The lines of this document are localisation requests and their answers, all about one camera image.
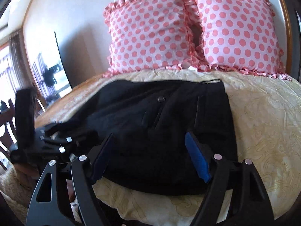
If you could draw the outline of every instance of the ceiling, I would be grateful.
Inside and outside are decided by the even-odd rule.
[[[0,18],[0,41],[22,27],[31,0],[11,0]]]

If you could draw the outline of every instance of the button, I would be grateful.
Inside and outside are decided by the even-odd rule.
[[[164,96],[158,97],[158,102],[164,102],[164,101],[165,101],[165,97]]]

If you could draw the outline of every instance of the wooden chair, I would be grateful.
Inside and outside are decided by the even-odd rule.
[[[2,137],[0,137],[1,143],[7,148],[7,151],[5,151],[1,146],[0,146],[0,152],[3,153],[6,158],[10,161],[10,155],[9,155],[9,147],[13,144],[13,140],[11,138],[11,135],[8,132],[7,128],[7,122],[10,125],[10,128],[12,130],[13,135],[16,137],[16,128],[13,124],[13,117],[15,116],[15,107],[11,99],[8,101],[9,104],[9,109],[3,111],[0,114],[0,127],[4,125],[5,131]],[[1,167],[6,171],[7,168],[5,165],[0,161]]]

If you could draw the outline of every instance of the pillow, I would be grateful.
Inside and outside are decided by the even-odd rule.
[[[112,36],[105,76],[199,63],[184,0],[119,0],[104,17]]]
[[[268,0],[195,0],[202,20],[195,67],[208,71],[236,70],[243,74],[287,78],[281,72],[280,49]]]

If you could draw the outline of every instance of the beige bedspread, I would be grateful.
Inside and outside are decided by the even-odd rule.
[[[152,70],[128,73],[110,79],[94,77],[51,106],[36,120],[36,126],[66,121],[100,88],[117,79],[156,81],[221,79],[233,114],[238,158],[250,158],[267,189],[275,218],[284,214],[301,191],[301,84],[236,72],[199,73]],[[189,225],[202,195],[162,196],[124,188],[102,178],[94,185],[96,196],[129,220],[152,225]],[[227,192],[219,221],[226,216],[231,191]]]

